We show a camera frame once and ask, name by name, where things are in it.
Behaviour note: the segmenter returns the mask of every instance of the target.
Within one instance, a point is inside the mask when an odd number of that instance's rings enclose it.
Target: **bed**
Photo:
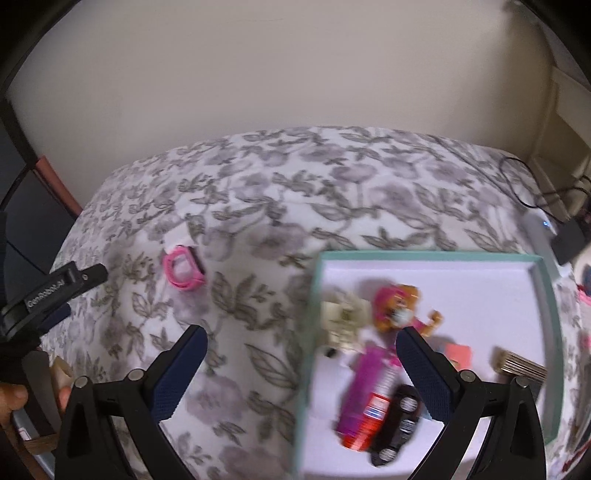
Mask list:
[[[196,478],[268,480],[289,470],[300,337],[315,257],[337,249],[531,252],[523,214],[499,172],[508,155],[383,128],[287,128],[233,135],[114,171],[85,207],[56,259],[105,264],[109,280],[72,302],[43,348],[76,375],[121,379],[146,368],[190,324],[210,349],[173,417],[162,423]],[[535,181],[504,172],[527,199]],[[207,288],[169,286],[164,236],[186,224]],[[565,389],[558,438],[547,446],[561,478],[579,384],[576,285],[556,284]],[[124,426],[138,478],[149,478]]]

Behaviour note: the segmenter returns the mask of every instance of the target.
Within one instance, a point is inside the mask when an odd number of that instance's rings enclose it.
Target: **wall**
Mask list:
[[[255,129],[393,127],[525,157],[549,75],[503,0],[83,0],[9,95],[84,204],[120,165]]]

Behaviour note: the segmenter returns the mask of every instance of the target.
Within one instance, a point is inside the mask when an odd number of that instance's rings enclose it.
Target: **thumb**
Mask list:
[[[3,429],[10,424],[10,414],[23,408],[27,400],[28,393],[24,386],[0,383],[0,425]]]

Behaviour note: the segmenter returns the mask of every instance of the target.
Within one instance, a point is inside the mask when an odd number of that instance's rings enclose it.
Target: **flower pattern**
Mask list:
[[[279,479],[290,469],[318,253],[530,251],[522,208],[497,175],[503,155],[391,129],[296,127],[197,142],[121,167],[86,205],[54,265],[101,262],[109,280],[71,302],[72,317],[43,347],[77,375],[119,380],[146,368],[188,325],[203,326],[207,356],[163,423],[166,435],[196,478]],[[507,162],[504,172],[520,192],[537,192],[519,165]],[[164,234],[182,223],[207,274],[197,292],[175,290],[162,273]],[[546,450],[551,478],[563,475],[582,375],[576,286],[567,278],[556,289],[565,395],[558,438]],[[124,426],[118,431],[129,438]],[[133,443],[124,448],[148,478]]]

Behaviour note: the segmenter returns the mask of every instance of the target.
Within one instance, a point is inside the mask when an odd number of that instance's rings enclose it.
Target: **purple object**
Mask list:
[[[359,430],[363,411],[369,401],[380,372],[384,368],[384,360],[388,350],[376,345],[367,347],[365,354],[359,359],[355,378],[343,401],[337,433],[343,436],[355,436]]]

